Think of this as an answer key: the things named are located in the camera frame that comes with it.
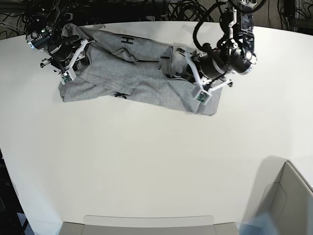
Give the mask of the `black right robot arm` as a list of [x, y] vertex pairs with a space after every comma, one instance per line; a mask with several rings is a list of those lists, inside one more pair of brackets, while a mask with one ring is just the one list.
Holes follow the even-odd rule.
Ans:
[[33, 50], [48, 55], [40, 67], [53, 66], [55, 72], [65, 72], [81, 46], [82, 37], [67, 26], [85, 19], [85, 0], [35, 0], [26, 12], [25, 39]]

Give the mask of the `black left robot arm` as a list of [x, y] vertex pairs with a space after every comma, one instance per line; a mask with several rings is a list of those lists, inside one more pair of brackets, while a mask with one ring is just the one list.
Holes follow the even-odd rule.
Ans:
[[[217, 2], [197, 23], [192, 38], [199, 52], [192, 52], [191, 60], [195, 63], [199, 75], [209, 80], [205, 88], [212, 87], [218, 80], [225, 82], [228, 73], [247, 74], [255, 65], [253, 13], [257, 12], [264, 3], [262, 1], [257, 4], [255, 0]], [[219, 19], [223, 36], [218, 40], [215, 48], [212, 48], [209, 43], [201, 45], [197, 38], [200, 27], [213, 10], [222, 5], [226, 6]]]

